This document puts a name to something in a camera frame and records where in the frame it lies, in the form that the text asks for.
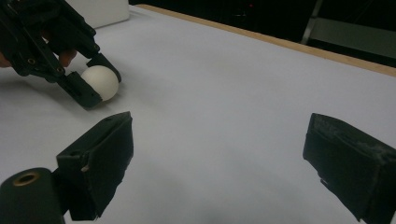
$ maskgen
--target white ball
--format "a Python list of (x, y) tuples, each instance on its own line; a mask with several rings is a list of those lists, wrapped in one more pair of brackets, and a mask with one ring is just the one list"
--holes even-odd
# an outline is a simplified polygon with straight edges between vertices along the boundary
[(111, 99), (119, 90), (119, 80), (116, 74), (102, 65), (89, 67), (81, 74), (81, 77), (99, 93), (103, 101)]

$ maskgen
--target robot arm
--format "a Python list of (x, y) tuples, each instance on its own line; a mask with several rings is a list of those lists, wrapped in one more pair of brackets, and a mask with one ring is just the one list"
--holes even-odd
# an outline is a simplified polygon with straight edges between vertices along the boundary
[[(41, 36), (51, 34), (47, 43)], [(0, 0), (0, 51), (21, 76), (43, 77), (58, 83), (84, 107), (93, 107), (102, 99), (78, 73), (66, 76), (54, 52), (75, 49), (91, 59), (87, 65), (111, 69), (121, 82), (120, 73), (100, 53), (94, 41), (96, 32), (64, 0)]]

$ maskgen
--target metal screw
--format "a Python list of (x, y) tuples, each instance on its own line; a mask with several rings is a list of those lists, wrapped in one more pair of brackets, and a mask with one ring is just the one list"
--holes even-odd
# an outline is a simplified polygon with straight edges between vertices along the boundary
[(29, 64), (35, 64), (35, 60), (34, 60), (34, 59), (28, 59), (27, 62), (28, 62)]
[(14, 184), (15, 187), (22, 187), (22, 186), (26, 186), (26, 185), (29, 185), (29, 184), (35, 182), (39, 177), (40, 177), (39, 173), (30, 172), (30, 173), (20, 175), (12, 183)]

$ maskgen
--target robotic hand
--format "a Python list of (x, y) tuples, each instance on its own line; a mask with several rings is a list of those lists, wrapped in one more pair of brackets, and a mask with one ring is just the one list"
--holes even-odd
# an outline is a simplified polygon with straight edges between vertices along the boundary
[[(48, 43), (41, 32), (51, 34)], [(96, 32), (64, 0), (0, 0), (0, 52), (21, 76), (43, 77), (58, 83), (84, 107), (103, 101), (77, 72), (68, 76), (53, 53), (75, 49), (91, 59), (89, 67), (102, 65), (121, 82), (120, 73), (100, 53)]]
[(134, 154), (129, 112), (103, 119), (57, 157), (58, 169), (25, 170), (0, 187), (0, 224), (95, 220), (112, 200)]
[(360, 221), (387, 224), (396, 210), (396, 150), (352, 125), (312, 114), (304, 159)]

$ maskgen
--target wooden table edge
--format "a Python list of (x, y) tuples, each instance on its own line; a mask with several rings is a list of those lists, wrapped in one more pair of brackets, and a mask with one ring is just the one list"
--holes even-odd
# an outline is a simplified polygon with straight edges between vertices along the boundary
[(275, 44), (275, 45), (278, 45), (280, 47), (293, 49), (293, 50), (297, 50), (297, 51), (300, 51), (300, 52), (303, 52), (303, 53), (315, 55), (315, 56), (320, 57), (320, 58), (332, 60), (332, 61), (339, 62), (339, 63), (345, 63), (345, 64), (353, 65), (353, 66), (356, 66), (356, 67), (359, 67), (359, 68), (363, 68), (363, 69), (367, 69), (367, 70), (370, 70), (370, 71), (374, 71), (374, 72), (377, 72), (377, 73), (381, 73), (381, 74), (389, 75), (389, 76), (392, 76), (392, 77), (396, 77), (396, 68), (393, 68), (393, 67), (390, 67), (390, 66), (385, 66), (385, 65), (382, 65), (382, 64), (379, 64), (379, 63), (372, 63), (372, 62), (364, 61), (364, 60), (361, 60), (361, 59), (349, 57), (349, 56), (346, 56), (346, 55), (330, 52), (330, 51), (327, 51), (327, 50), (308, 47), (306, 45), (294, 43), (294, 42), (291, 42), (291, 41), (288, 41), (288, 40), (279, 39), (279, 38), (272, 37), (272, 36), (269, 36), (269, 35), (262, 35), (262, 34), (259, 34), (259, 33), (247, 31), (247, 30), (244, 30), (244, 29), (232, 27), (232, 26), (221, 24), (221, 23), (214, 22), (214, 21), (207, 21), (207, 20), (204, 20), (204, 19), (196, 18), (196, 17), (193, 17), (193, 16), (185, 15), (185, 14), (182, 14), (182, 13), (178, 13), (178, 12), (175, 12), (175, 11), (171, 11), (171, 10), (167, 10), (167, 9), (163, 9), (163, 8), (159, 8), (159, 7), (153, 7), (153, 6), (145, 5), (145, 4), (138, 4), (138, 5), (135, 5), (135, 6), (136, 7), (141, 7), (143, 9), (147, 9), (147, 10), (150, 10), (150, 11), (154, 11), (154, 12), (157, 12), (157, 13), (161, 13), (161, 14), (166, 15), (166, 16), (175, 17), (175, 18), (182, 19), (182, 20), (185, 20), (185, 21), (192, 21), (192, 22), (199, 23), (199, 24), (202, 24), (202, 25), (218, 28), (220, 30), (232, 32), (232, 33), (239, 34), (239, 35), (244, 35), (244, 36), (247, 36), (247, 37), (250, 37), (250, 38), (254, 38), (254, 39), (257, 39), (257, 40), (260, 40), (260, 41), (265, 41), (265, 42), (268, 42), (268, 43), (271, 43), (271, 44)]

